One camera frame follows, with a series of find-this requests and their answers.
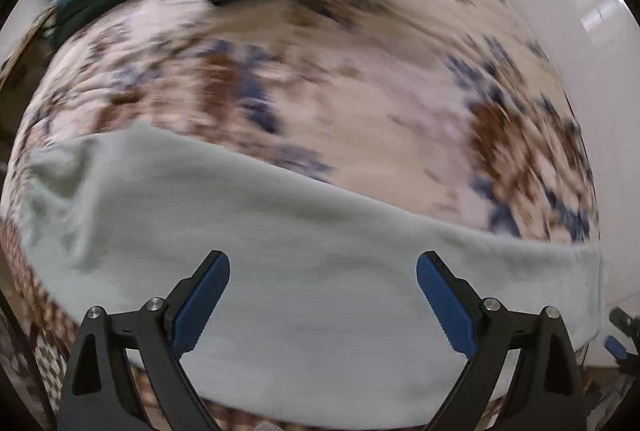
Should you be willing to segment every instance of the bed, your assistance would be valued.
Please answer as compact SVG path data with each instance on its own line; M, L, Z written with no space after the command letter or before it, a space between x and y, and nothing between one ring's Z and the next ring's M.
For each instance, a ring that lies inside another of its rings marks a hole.
M21 249L30 154L139 120L461 227L598 239L561 79L505 0L127 0L54 55L2 191L0 243L54 403L78 321ZM257 421L209 408L222 429Z

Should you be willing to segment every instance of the patterned fabric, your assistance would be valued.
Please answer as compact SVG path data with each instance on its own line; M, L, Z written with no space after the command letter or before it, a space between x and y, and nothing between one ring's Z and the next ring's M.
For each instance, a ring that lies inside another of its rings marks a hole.
M43 334L36 337L34 356L51 407L53 411L57 411L62 395L62 383L66 374L66 359L55 340Z
M33 377L34 373L29 367L25 352L9 318L0 309L0 369L31 415L43 426L43 429L48 429L36 379Z
M25 163L35 148L140 118L466 227L597 239L558 72L504 0L130 0L56 54L2 191L0 243L18 289L66 351L78 325L20 250ZM223 429L255 423L210 409Z

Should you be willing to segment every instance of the blue finger pad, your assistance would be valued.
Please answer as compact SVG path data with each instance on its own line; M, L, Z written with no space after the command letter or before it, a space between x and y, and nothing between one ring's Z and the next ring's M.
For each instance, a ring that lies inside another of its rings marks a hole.
M229 281L229 258L222 252L175 318L172 348L178 358L193 350Z
M605 339L604 347L607 348L609 353L619 361L624 361L628 357L624 345L613 335L610 335L609 337L607 337L607 339Z
M416 275L418 284L438 318L451 347L464 353L467 359L471 359L476 353L478 342L476 342L474 321L464 305L425 254L418 258Z

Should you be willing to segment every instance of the light blue towel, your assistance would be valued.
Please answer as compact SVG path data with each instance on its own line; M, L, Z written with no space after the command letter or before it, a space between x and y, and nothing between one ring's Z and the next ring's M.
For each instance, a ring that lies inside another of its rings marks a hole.
M27 173L22 248L77 321L136 310L226 252L229 285L182 364L201 395L276 420L431 419L466 359L415 279L427 250L510 310L558 307L575 348L600 322L597 245L463 229L146 124L38 150Z

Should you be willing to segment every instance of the metal screw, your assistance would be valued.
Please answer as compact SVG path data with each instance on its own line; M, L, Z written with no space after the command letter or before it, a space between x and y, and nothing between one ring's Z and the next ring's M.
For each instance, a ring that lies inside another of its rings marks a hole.
M92 306L91 308L89 308L89 310L87 310L86 312L86 316L89 319L95 319L97 318L100 314L102 313L102 308L99 306Z
M551 319L558 319L560 317L560 311L555 306L548 306L545 308L545 313Z
M151 310L151 312L155 312L162 308L164 304L164 299L161 297L152 297L149 301L146 302L146 307Z
M492 297L488 297L487 299L484 300L484 307L487 310L491 310L491 312L498 312L501 306L502 305L500 305L500 302L497 299L494 299Z

